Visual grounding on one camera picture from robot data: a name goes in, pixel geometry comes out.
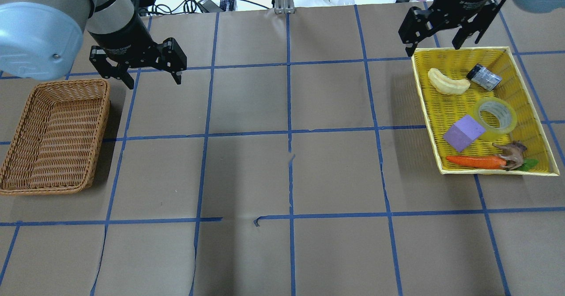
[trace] yellow basket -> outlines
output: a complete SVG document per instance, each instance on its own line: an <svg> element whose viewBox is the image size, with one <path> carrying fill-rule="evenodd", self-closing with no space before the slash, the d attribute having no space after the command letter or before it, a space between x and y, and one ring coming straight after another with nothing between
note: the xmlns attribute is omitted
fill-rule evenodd
<svg viewBox="0 0 565 296"><path fill-rule="evenodd" d="M435 67L452 79L463 79L480 63L502 77L500 84L492 92L471 83L462 95L442 95L436 91L428 78L428 71ZM534 104L517 70L510 48L465 48L465 49L416 49L412 56L412 67L418 87L422 111L426 119L436 163L442 175L445 174L483 174L483 175L559 175L555 158L547 142ZM496 140L497 144L507 144L520 140L528 147L525 158L538 159L539 163L530 171L505 171L502 169L475 169L450 163L446 156L488 156L500 153L490 141L477 139L462 152L457 152L443 139L446 131L461 117L470 113L472 107L483 97L494 96L503 99L514 108L517 114L516 128Z"/></svg>

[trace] banana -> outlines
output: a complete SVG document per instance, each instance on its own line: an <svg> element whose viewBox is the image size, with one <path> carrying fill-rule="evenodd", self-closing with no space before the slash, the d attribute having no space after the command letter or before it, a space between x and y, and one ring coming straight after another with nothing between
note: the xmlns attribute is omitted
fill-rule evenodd
<svg viewBox="0 0 565 296"><path fill-rule="evenodd" d="M468 79L454 80L446 77L437 68L430 68L428 71L429 80L438 92L446 95L463 94L471 83Z"/></svg>

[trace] purple cube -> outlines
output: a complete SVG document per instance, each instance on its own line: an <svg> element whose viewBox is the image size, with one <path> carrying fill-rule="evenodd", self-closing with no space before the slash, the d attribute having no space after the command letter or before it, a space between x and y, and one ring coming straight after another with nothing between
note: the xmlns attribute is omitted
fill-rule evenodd
<svg viewBox="0 0 565 296"><path fill-rule="evenodd" d="M484 132L485 128L480 123L477 123L470 115L465 115L450 127L444 139L458 152L461 152Z"/></svg>

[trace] clear tape roll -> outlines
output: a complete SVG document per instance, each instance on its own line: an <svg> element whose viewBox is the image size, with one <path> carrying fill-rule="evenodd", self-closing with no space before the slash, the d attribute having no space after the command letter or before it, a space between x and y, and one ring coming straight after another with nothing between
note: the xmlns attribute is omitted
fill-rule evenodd
<svg viewBox="0 0 565 296"><path fill-rule="evenodd" d="M481 112L491 113L498 119L500 127L492 127L481 116ZM485 97L480 99L474 106L470 115L485 127L486 131L479 139L486 141L495 141L496 139L510 133L516 128L517 116L514 108L509 103L496 97Z"/></svg>

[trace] orange carrot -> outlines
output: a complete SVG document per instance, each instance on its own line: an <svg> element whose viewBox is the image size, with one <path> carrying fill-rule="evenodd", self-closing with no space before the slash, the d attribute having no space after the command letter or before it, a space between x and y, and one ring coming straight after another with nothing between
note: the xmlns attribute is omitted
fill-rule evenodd
<svg viewBox="0 0 565 296"><path fill-rule="evenodd" d="M445 158L461 166L480 169L503 169L502 166L506 165L506 160L496 156L446 156Z"/></svg>

